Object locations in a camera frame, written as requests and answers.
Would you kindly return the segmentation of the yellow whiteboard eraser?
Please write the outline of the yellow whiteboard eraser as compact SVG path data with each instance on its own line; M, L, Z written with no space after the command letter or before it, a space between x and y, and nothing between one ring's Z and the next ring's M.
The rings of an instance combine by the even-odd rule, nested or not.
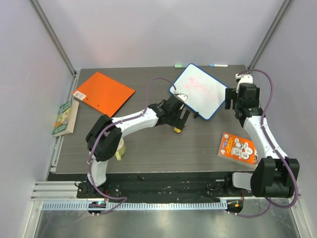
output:
M174 131L175 131L176 133L181 133L182 130L175 127L175 128L174 128Z

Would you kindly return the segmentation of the blue framed whiteboard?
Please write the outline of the blue framed whiteboard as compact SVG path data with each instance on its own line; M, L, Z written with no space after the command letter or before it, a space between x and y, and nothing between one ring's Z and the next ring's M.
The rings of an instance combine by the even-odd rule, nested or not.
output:
M203 119L210 120L223 105L226 88L224 83L191 63L170 87L170 92L173 94L177 89L178 93L187 95L186 105Z

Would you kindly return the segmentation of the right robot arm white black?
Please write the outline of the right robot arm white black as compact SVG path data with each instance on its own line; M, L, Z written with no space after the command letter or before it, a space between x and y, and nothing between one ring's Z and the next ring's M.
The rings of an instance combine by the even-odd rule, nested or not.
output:
M232 173L231 179L223 184L224 191L230 196L245 189L255 197L297 198L299 161L289 158L279 147L259 102L260 89L253 83L241 83L238 88L225 90L225 108L234 110L260 161L252 173Z

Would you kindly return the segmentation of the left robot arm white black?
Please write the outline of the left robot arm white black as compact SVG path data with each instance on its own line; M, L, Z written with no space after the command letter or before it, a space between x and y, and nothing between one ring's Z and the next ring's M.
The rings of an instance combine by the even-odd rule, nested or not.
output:
M167 124L180 133L185 127L189 110L185 110L188 96L172 95L159 104L151 104L145 110L120 118L107 115L99 117L86 136L90 164L87 174L88 192L95 198L102 197L106 186L108 160L117 152L120 140L141 129Z

